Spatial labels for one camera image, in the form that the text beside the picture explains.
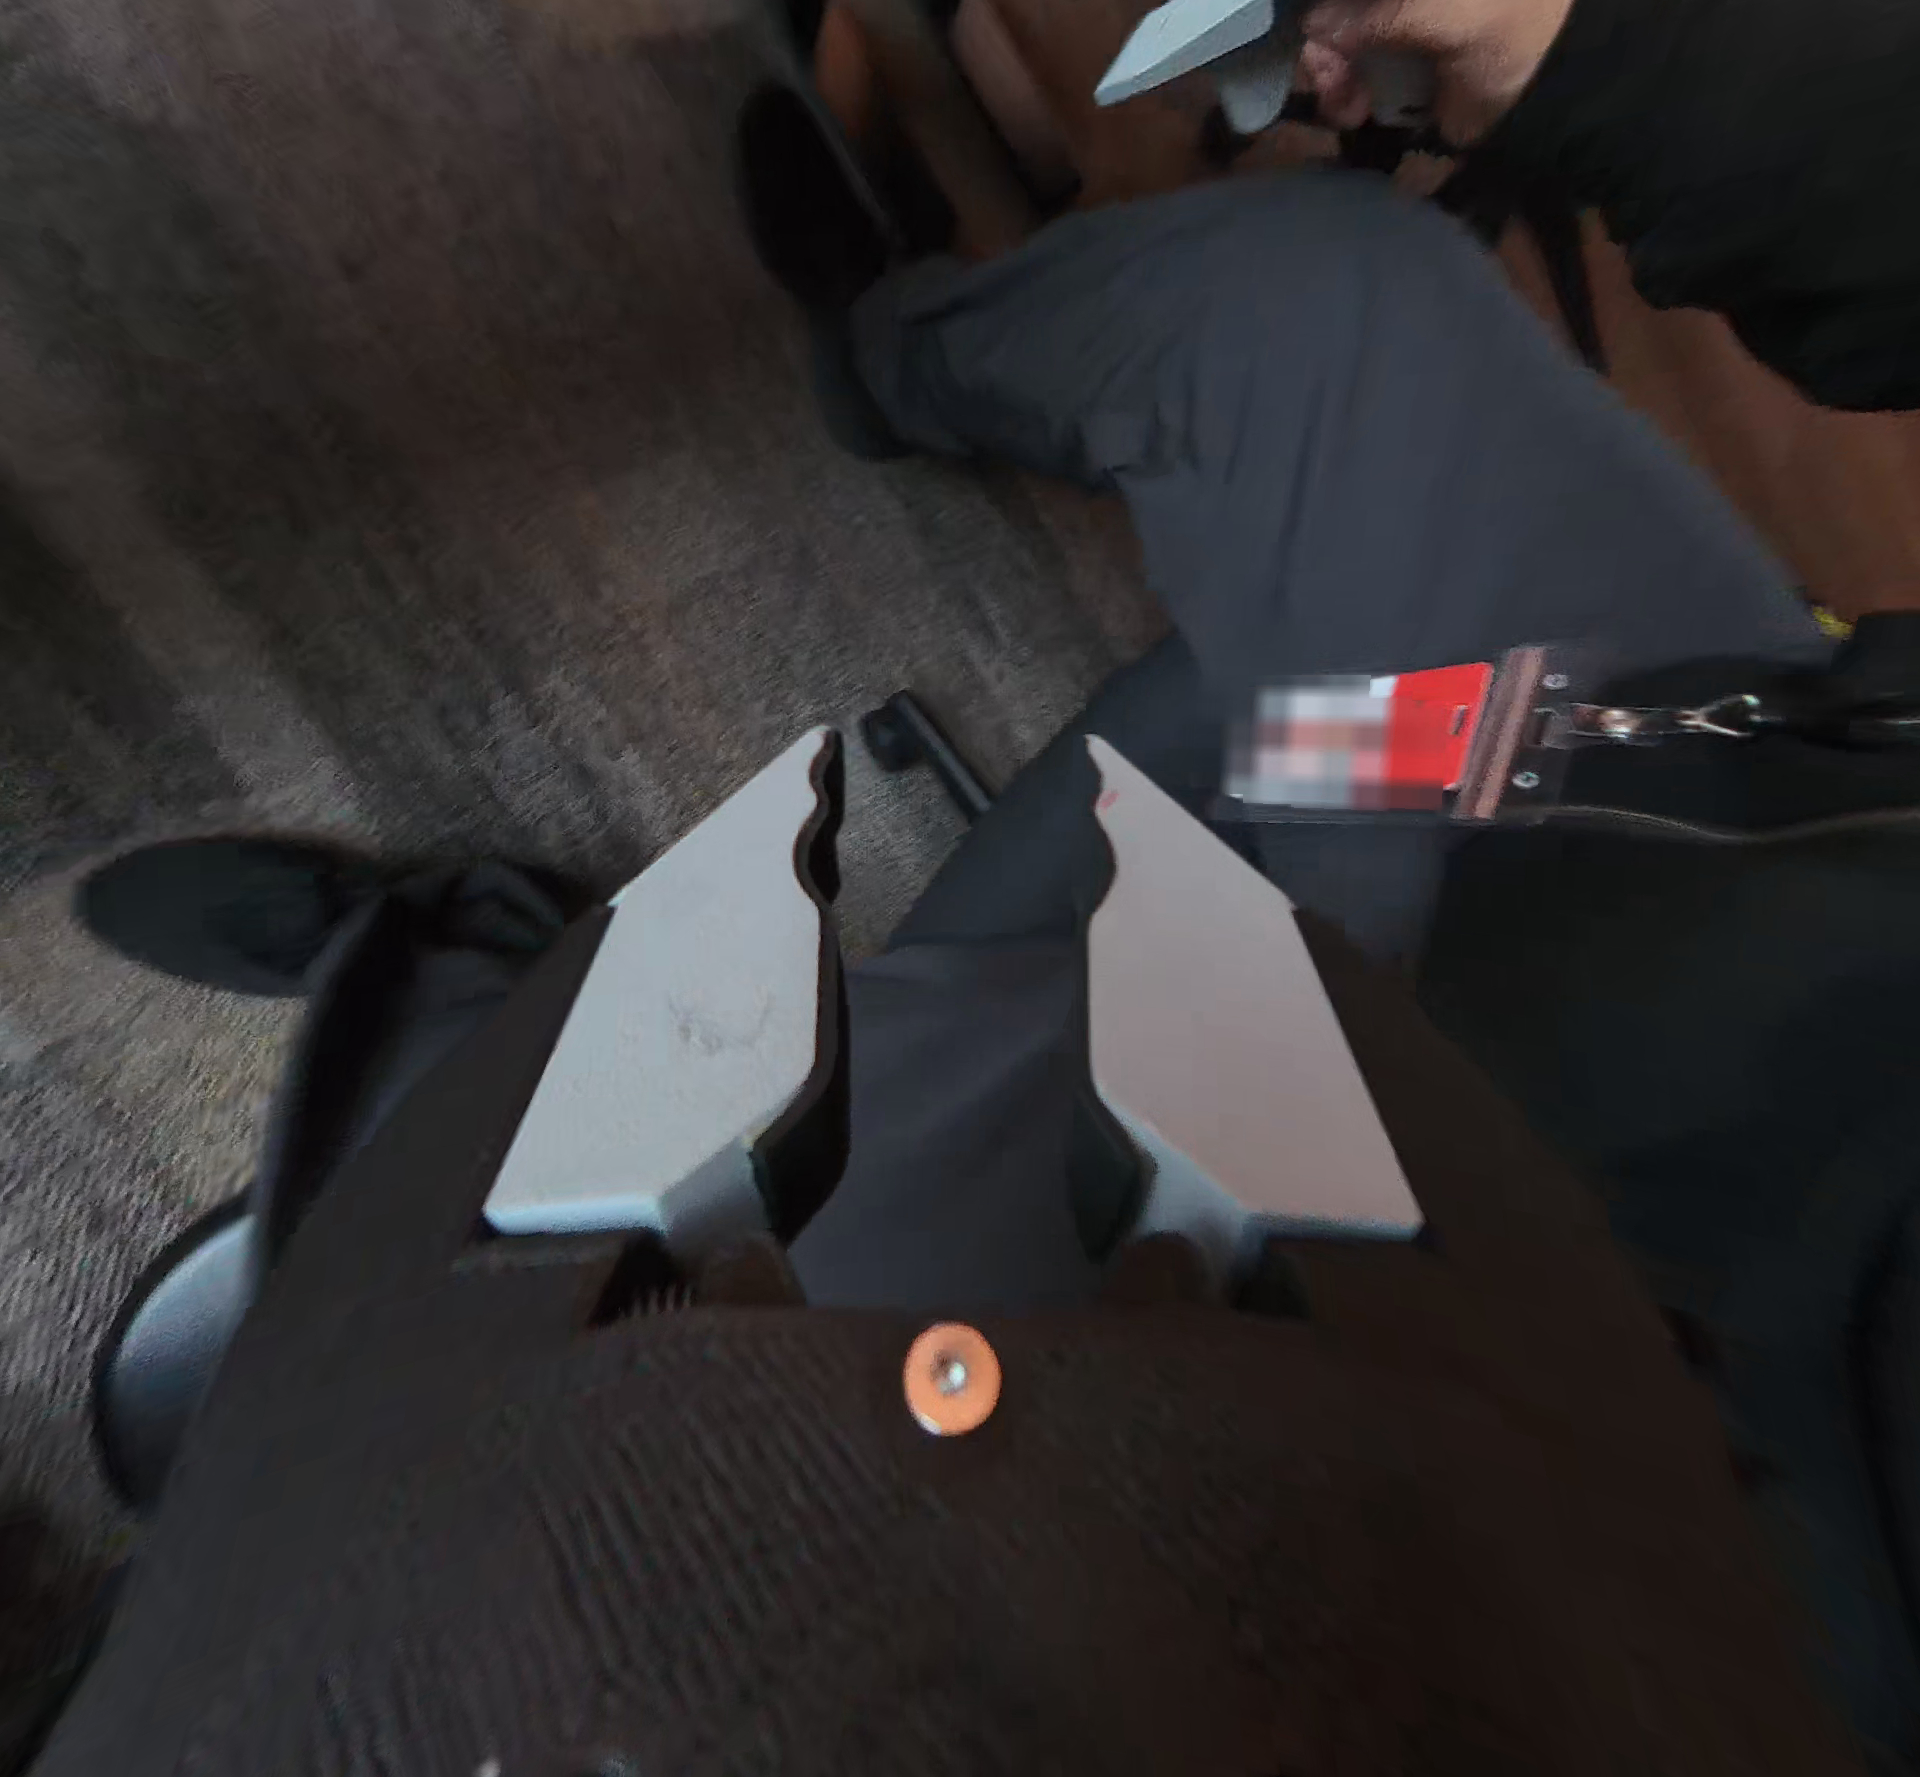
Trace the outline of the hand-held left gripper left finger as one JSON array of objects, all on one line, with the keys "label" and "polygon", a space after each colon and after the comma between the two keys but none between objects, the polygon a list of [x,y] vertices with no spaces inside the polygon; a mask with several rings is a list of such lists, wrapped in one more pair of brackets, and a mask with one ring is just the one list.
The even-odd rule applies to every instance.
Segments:
[{"label": "hand-held left gripper left finger", "polygon": [[847,744],[797,737],[617,902],[484,1226],[791,1247],[850,1159],[836,833]]}]

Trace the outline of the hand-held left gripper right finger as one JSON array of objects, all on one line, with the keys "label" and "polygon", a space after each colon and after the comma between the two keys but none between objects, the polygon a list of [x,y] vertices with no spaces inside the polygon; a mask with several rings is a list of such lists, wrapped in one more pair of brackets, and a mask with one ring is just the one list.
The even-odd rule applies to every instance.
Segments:
[{"label": "hand-held left gripper right finger", "polygon": [[1119,744],[1084,742],[1104,885],[1084,911],[1074,1219],[1094,1260],[1175,1234],[1417,1247],[1422,1197],[1307,960],[1294,902]]}]

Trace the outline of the red badge card holder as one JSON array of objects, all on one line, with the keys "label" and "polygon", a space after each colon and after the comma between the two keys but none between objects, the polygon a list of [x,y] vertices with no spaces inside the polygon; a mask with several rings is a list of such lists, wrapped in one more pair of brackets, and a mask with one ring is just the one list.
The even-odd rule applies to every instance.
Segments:
[{"label": "red badge card holder", "polygon": [[1257,825],[1491,825],[1541,788],[1533,756],[1558,674],[1549,643],[1519,643],[1472,664],[1264,684],[1226,726],[1218,803]]}]

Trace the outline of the black metal desk leg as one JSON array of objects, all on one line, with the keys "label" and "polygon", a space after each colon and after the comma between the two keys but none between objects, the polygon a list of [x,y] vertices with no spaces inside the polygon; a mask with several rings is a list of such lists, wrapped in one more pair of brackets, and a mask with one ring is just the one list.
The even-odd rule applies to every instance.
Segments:
[{"label": "black metal desk leg", "polygon": [[767,0],[863,229],[887,254],[993,254],[1082,172],[993,0]]}]

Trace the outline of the person's right hand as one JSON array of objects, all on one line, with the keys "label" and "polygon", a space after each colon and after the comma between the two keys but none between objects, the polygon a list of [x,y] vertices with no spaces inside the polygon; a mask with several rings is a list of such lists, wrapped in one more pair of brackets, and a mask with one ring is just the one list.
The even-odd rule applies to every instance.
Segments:
[{"label": "person's right hand", "polygon": [[1297,82],[1329,130],[1358,130],[1373,110],[1369,66],[1422,61],[1434,137],[1472,149],[1537,82],[1568,10],[1573,0],[1321,0]]}]

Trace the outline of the person's right forearm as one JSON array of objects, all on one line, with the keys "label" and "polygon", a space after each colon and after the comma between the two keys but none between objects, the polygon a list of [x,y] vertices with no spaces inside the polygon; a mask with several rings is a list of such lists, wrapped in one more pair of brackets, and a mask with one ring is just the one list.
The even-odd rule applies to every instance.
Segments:
[{"label": "person's right forearm", "polygon": [[1573,0],[1486,156],[1811,403],[1920,403],[1920,0]]}]

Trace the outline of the person's grey trousers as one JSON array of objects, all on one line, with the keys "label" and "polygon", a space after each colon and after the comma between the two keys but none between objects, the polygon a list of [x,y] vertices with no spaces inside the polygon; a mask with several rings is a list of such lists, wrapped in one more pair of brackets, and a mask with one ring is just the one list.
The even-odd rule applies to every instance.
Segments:
[{"label": "person's grey trousers", "polygon": [[990,460],[1119,495],[1172,620],[1020,769],[850,977],[850,1168],[797,1240],[836,1307],[1089,1287],[1064,1034],[1104,875],[1084,742],[1181,809],[1257,686],[1577,643],[1607,684],[1820,664],[1794,574],[1573,368],[1434,207],[1251,177],[1071,214],[808,317],[850,453]]}]

